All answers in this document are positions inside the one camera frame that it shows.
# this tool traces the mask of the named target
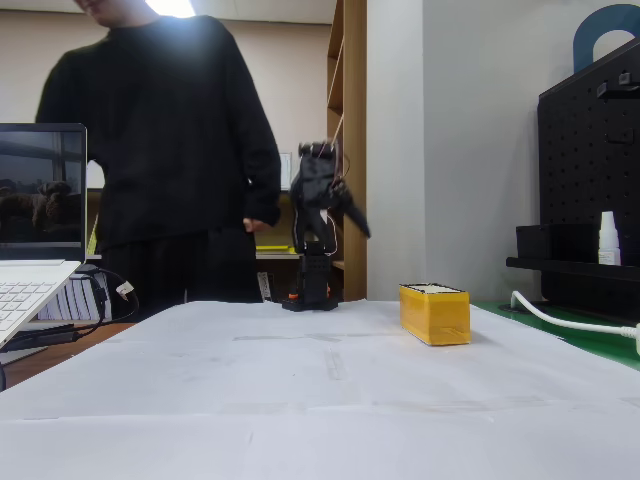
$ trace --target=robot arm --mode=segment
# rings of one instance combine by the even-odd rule
[[[336,299],[328,294],[331,258],[336,250],[333,230],[322,212],[333,209],[344,213],[371,237],[364,214],[356,207],[344,179],[338,175],[337,149],[328,143],[300,145],[300,172],[291,185],[291,201],[295,211],[293,242],[302,254],[297,289],[290,301],[282,304],[291,311],[333,310]],[[307,242],[305,234],[313,233],[318,240]]]
[[[328,143],[300,145],[300,172],[291,185],[295,210],[293,241],[298,253],[305,253],[305,233],[318,237],[325,253],[335,251],[335,236],[322,218],[322,211],[333,209],[347,215],[368,237],[367,219],[353,201],[344,179],[338,175],[337,148]]]

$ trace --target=white bottle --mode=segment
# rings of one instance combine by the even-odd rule
[[[613,212],[602,212],[598,263],[600,265],[622,265],[620,261],[620,242],[618,241],[618,231],[613,219]]]

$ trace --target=laptop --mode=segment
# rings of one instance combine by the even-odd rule
[[[87,132],[0,124],[0,349],[86,256]]]

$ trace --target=yellow wooden block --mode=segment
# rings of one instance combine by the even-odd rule
[[[429,345],[471,342],[469,293],[435,283],[400,286],[402,326]]]

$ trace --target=black pants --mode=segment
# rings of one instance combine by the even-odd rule
[[[262,302],[253,235],[233,228],[111,247],[102,252],[106,269],[133,285],[144,320],[186,299],[230,303]],[[112,291],[114,318],[131,306]]]

